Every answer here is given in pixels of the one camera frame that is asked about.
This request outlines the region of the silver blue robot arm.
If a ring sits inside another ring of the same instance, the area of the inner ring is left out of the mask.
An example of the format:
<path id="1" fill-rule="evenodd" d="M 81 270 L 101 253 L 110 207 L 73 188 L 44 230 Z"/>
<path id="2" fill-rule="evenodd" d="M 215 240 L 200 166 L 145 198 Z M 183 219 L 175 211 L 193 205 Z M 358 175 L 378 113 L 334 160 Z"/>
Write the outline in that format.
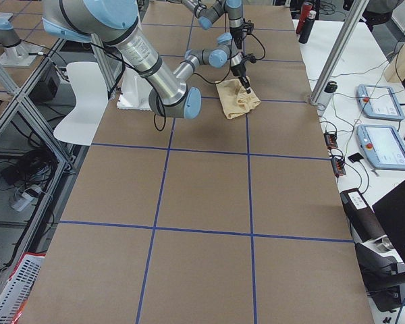
<path id="1" fill-rule="evenodd" d="M 200 65 L 221 68 L 229 63 L 232 74 L 250 92 L 245 63 L 257 59 L 242 52 L 243 40 L 254 25 L 244 19 L 241 1 L 216 1 L 210 7 L 200 1 L 183 1 L 183 5 L 204 30 L 227 15 L 229 32 L 217 37 L 215 49 L 189 50 L 175 71 L 143 35 L 136 1 L 44 1 L 43 26 L 58 38 L 81 43 L 90 42 L 92 34 L 98 35 L 105 45 L 117 48 L 132 69 L 152 86 L 149 105 L 156 115 L 193 119 L 200 112 L 201 94 L 186 81 Z"/>
<path id="2" fill-rule="evenodd" d="M 185 0 L 180 1 L 180 3 L 193 13 L 203 30 L 210 29 L 221 16 L 226 14 L 229 22 L 229 32 L 238 49 L 242 49 L 246 35 L 252 34 L 254 29 L 254 24 L 244 18 L 244 8 L 241 0 L 215 1 L 210 7 L 200 1 Z"/>

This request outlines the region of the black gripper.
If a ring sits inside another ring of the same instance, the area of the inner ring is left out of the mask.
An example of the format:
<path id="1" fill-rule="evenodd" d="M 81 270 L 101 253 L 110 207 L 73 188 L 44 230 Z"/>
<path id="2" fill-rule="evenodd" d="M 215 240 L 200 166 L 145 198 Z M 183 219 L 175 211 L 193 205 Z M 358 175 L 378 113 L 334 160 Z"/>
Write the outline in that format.
<path id="1" fill-rule="evenodd" d="M 242 49 L 246 35 L 252 34 L 254 23 L 251 20 L 237 19 L 229 21 L 229 31 L 238 49 Z"/>
<path id="2" fill-rule="evenodd" d="M 232 74 L 237 77 L 244 87 L 245 91 L 250 94 L 251 87 L 249 79 L 246 75 L 246 62 L 249 61 L 251 63 L 256 63 L 256 57 L 251 53 L 247 55 L 243 55 L 241 53 L 237 53 L 235 56 L 231 58 L 231 72 Z"/>

